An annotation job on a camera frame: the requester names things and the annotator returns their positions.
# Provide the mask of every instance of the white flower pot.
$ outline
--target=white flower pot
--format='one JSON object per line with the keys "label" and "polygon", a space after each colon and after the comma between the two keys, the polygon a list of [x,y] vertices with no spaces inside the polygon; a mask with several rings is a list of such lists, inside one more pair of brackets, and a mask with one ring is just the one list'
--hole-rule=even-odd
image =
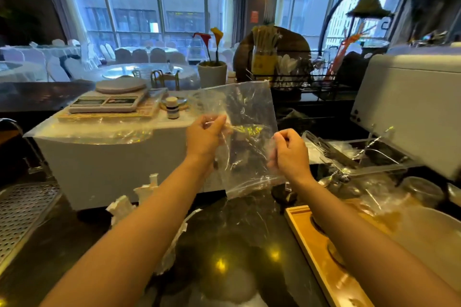
{"label": "white flower pot", "polygon": [[207,65],[198,64],[200,86],[202,88],[211,88],[226,84],[227,64],[219,61],[219,67],[210,67]]}

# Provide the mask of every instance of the faucet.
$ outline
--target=faucet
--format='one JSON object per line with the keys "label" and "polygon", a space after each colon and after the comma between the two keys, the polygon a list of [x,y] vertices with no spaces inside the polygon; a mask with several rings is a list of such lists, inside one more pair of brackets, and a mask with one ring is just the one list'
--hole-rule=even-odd
{"label": "faucet", "polygon": [[43,171],[45,173],[46,177],[47,177],[47,180],[53,178],[53,175],[51,174],[51,169],[48,166],[47,162],[45,161],[45,159],[42,158],[41,154],[37,151],[37,149],[34,147],[34,145],[29,141],[29,139],[24,137],[24,131],[21,129],[18,122],[13,120],[13,119],[10,119],[10,118],[0,118],[0,123],[3,122],[3,121],[10,123],[11,125],[13,125],[18,130],[21,137],[24,140],[26,140],[27,144],[32,149],[32,152],[35,154],[35,157],[37,158],[37,160],[38,160],[38,162],[40,164],[40,166],[31,167],[29,160],[27,158],[23,158],[24,161],[27,164],[27,167],[28,167],[27,172],[29,173],[29,175],[32,175],[34,173]]}

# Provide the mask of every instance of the metal grate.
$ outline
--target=metal grate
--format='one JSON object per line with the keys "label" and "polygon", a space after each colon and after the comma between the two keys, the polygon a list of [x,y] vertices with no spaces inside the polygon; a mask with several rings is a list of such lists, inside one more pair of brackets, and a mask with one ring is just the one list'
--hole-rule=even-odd
{"label": "metal grate", "polygon": [[59,190],[55,182],[18,184],[5,190],[0,200],[0,267],[12,260],[18,244],[39,224]]}

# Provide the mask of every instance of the red sign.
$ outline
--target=red sign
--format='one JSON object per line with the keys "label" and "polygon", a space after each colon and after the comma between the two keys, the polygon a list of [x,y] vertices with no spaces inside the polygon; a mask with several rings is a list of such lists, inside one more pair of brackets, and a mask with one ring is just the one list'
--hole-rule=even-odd
{"label": "red sign", "polygon": [[259,22],[258,19],[259,19],[259,13],[257,11],[252,11],[250,23],[258,23]]}

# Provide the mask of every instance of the hand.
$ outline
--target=hand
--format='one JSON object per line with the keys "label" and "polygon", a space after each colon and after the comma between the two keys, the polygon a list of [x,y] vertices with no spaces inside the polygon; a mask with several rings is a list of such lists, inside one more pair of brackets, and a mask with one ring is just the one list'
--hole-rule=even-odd
{"label": "hand", "polygon": [[205,170],[209,169],[213,164],[226,119],[225,115],[202,115],[194,121],[186,132],[186,158],[199,163]]}
{"label": "hand", "polygon": [[293,129],[274,134],[276,149],[269,156],[267,166],[278,169],[289,182],[313,178],[309,168],[309,152],[301,136]]}

